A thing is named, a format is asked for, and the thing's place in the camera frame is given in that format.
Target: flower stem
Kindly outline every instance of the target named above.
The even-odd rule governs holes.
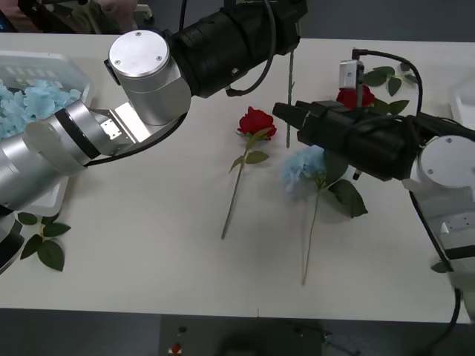
[[[292,105],[292,89],[294,88],[294,51],[290,52],[289,84],[287,88],[287,104]],[[287,124],[286,147],[290,148],[290,124]]]
[[[302,276],[302,286],[305,286],[305,280],[307,279],[307,269],[309,268],[310,249],[312,247],[312,232],[313,232],[313,226],[315,225],[315,218],[317,217],[317,207],[318,207],[319,196],[320,194],[317,193],[317,198],[315,200],[315,211],[313,212],[312,227],[310,228],[309,246],[307,250],[307,261],[305,262],[305,267],[304,267],[303,276]]]
[[[246,164],[246,157],[247,157],[247,151],[244,153],[244,159],[240,164],[239,167],[239,173],[237,174],[237,180],[236,180],[236,185],[235,185],[235,191],[232,194],[232,199],[231,199],[231,205],[229,206],[229,211],[228,211],[228,217],[226,218],[226,222],[224,223],[224,228],[223,228],[223,233],[221,234],[221,239],[224,240],[224,237],[226,236],[226,232],[228,231],[229,223],[231,222],[231,213],[232,213],[232,207],[235,204],[235,199],[236,199],[236,193],[238,192],[238,186],[239,186],[239,181],[240,181],[240,176],[243,173],[244,165]]]

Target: white plastic tray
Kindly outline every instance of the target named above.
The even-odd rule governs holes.
[[[82,92],[82,101],[89,105],[92,99],[91,81],[73,62],[61,54],[31,53],[0,50],[0,79],[9,88],[23,89],[35,79],[50,80],[59,88]],[[43,217],[59,212],[65,196],[68,178],[23,211]]]

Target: black cable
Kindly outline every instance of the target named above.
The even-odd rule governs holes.
[[[445,256],[444,251],[442,250],[442,247],[440,246],[432,230],[430,229],[428,222],[424,218],[421,207],[419,203],[417,202],[417,199],[414,196],[413,192],[410,192],[410,200],[412,201],[414,208],[416,209],[416,213],[419,219],[422,221],[422,225],[424,226],[427,232],[427,235],[429,235],[430,241],[432,242],[433,247],[436,249],[440,260],[442,261],[442,263],[444,263],[447,271],[453,272],[451,262],[449,261],[447,256]],[[444,343],[444,341],[446,341],[450,337],[453,330],[455,329],[457,320],[459,319],[460,306],[462,304],[462,292],[458,288],[455,288],[453,292],[455,294],[455,306],[453,308],[451,321],[447,325],[447,328],[445,329],[445,331],[437,339],[435,339],[429,346],[425,348],[423,353],[421,353],[421,356],[432,356],[434,352]]]
[[[170,130],[168,130],[163,136],[159,137],[158,139],[155,139],[154,141],[151,141],[148,144],[146,144],[146,145],[144,145],[144,146],[142,146],[142,147],[140,147],[136,150],[129,151],[129,152],[126,152],[124,154],[119,154],[117,156],[108,157],[108,158],[104,158],[104,159],[97,159],[95,161],[91,161],[85,167],[92,167],[93,165],[101,165],[103,163],[109,163],[109,162],[117,161],[117,160],[122,159],[122,158],[127,158],[127,157],[133,156],[135,154],[139,154],[139,153],[141,153],[145,150],[148,150],[149,148],[154,147],[156,144],[158,144],[158,143],[162,142],[164,139],[167,139],[168,137],[170,137],[170,135],[172,133],[174,133],[181,126],[181,124],[183,124],[183,121],[185,121],[185,118],[186,118],[187,114],[188,113],[185,113],[182,116],[180,116],[180,118],[177,121],[177,124],[173,128],[171,128]]]
[[[181,11],[180,11],[180,26],[178,30],[181,31],[185,27],[185,14],[186,14],[186,5],[188,0],[181,0]]]
[[[452,319],[449,322],[445,331],[437,339],[435,339],[429,347],[426,348],[424,356],[433,356],[434,352],[450,337],[453,330],[456,328],[457,319],[459,319],[460,306],[462,305],[462,292],[460,289],[455,288],[455,307],[453,308]]]
[[[400,56],[395,56],[393,54],[385,53],[385,52],[379,52],[377,50],[359,50],[355,49],[353,50],[353,59],[359,59],[359,56],[378,56],[378,57],[384,57],[384,58],[389,58],[393,59],[395,61],[404,63],[407,65],[414,73],[414,76],[416,77],[416,82],[417,82],[417,88],[418,88],[418,96],[417,96],[417,111],[416,115],[419,115],[421,113],[422,109],[422,97],[424,95],[424,91],[422,88],[422,78],[421,75],[419,74],[419,71],[417,70],[416,66],[413,65],[411,62],[409,62],[406,58],[402,58]],[[419,145],[419,135],[416,132],[416,127],[414,125],[414,120],[412,117],[408,118],[409,123],[409,129],[410,129],[410,134],[413,137],[414,143],[416,145]]]
[[[263,1],[264,1],[264,4],[266,5],[267,13],[269,15],[270,36],[271,36],[269,57],[267,58],[266,67],[262,71],[262,74],[258,78],[256,83],[254,83],[250,88],[245,89],[245,90],[237,90],[237,89],[232,89],[232,88],[226,89],[226,94],[230,97],[247,95],[247,94],[253,92],[254,90],[256,90],[259,87],[259,85],[261,85],[262,82],[264,81],[264,79],[266,78],[266,76],[267,76],[267,74],[270,70],[270,67],[272,65],[272,61],[274,60],[275,51],[277,49],[276,48],[277,47],[277,29],[276,29],[276,26],[275,26],[275,17],[274,17],[274,12],[272,11],[272,7],[269,3],[269,0],[263,0]]]

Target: person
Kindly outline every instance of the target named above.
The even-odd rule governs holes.
[[[3,12],[18,32],[40,32],[19,9],[18,0],[0,0],[0,11]]]
[[[94,0],[102,12],[114,21],[122,32],[135,29],[134,11],[138,0]]]
[[[101,11],[113,21],[122,33],[135,29],[134,11],[138,0],[94,0]],[[38,33],[38,28],[20,11],[18,0],[0,0],[0,11],[6,15],[18,32]]]

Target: red rose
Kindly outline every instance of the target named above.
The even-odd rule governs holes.
[[[249,106],[247,114],[239,121],[238,131],[243,134],[255,134],[256,132],[263,130],[264,128],[271,128],[271,130],[266,133],[266,136],[269,139],[275,135],[277,128],[274,126],[274,118],[270,115],[267,115],[261,110],[255,110]]]
[[[374,103],[374,94],[367,85],[363,85],[363,106],[370,106]],[[349,109],[356,108],[356,90],[355,89],[340,89],[337,102],[340,102]]]

